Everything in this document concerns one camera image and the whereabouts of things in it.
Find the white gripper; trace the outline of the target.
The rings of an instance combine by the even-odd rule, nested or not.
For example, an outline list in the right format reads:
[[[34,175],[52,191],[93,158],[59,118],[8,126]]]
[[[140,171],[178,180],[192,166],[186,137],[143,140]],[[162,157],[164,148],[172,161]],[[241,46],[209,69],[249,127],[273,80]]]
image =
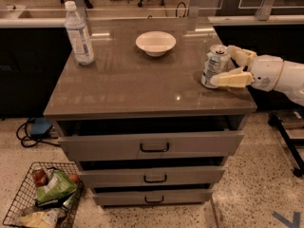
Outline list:
[[[229,45],[227,50],[239,67],[213,76],[210,80],[212,86],[246,87],[251,85],[263,91],[271,91],[275,88],[283,67],[283,60],[280,57],[257,56],[254,51],[232,45]],[[248,67],[250,72],[244,71],[244,67]]]

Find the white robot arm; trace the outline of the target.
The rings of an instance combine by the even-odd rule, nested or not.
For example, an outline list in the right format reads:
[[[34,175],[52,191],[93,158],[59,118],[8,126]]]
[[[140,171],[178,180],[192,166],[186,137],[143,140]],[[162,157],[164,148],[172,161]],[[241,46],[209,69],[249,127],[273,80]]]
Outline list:
[[[273,55],[229,46],[228,53],[238,68],[211,78],[214,86],[252,86],[262,91],[283,93],[293,103],[304,105],[304,64],[283,60]]]

